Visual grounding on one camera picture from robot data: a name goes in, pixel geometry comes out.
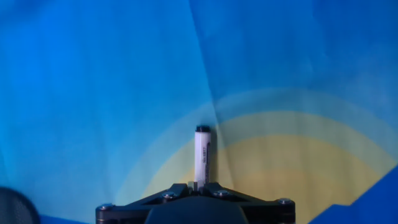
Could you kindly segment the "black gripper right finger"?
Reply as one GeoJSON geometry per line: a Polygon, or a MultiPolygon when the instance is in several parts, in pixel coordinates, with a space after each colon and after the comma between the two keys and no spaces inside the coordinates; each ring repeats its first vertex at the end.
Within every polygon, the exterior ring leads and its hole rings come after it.
{"type": "Polygon", "coordinates": [[[249,223],[295,223],[295,202],[289,198],[262,200],[222,187],[217,182],[199,187],[198,192],[201,196],[213,197],[237,205],[249,223]]]}

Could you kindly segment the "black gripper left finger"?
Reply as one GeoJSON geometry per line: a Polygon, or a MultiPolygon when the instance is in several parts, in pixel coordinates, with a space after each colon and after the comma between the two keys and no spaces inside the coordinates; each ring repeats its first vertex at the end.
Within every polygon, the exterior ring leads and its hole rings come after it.
{"type": "Polygon", "coordinates": [[[160,205],[189,196],[198,195],[198,184],[172,184],[166,190],[157,192],[127,205],[104,203],[96,208],[96,224],[145,224],[149,213],[160,205]]]}

